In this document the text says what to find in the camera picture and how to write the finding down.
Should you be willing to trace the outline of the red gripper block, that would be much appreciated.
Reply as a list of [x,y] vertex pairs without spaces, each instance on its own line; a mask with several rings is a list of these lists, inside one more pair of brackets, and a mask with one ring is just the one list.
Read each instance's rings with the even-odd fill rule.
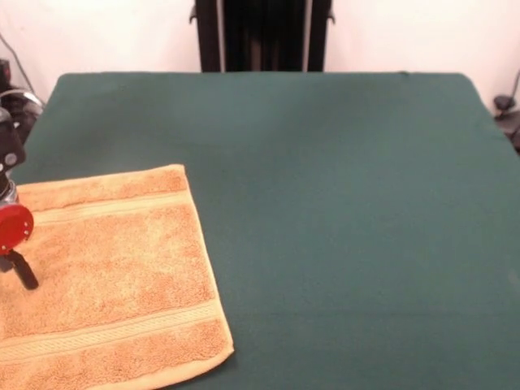
[[39,283],[32,268],[21,253],[13,250],[21,242],[27,240],[34,227],[31,211],[20,204],[7,204],[1,207],[0,271],[8,272],[12,268],[26,289],[37,289]]

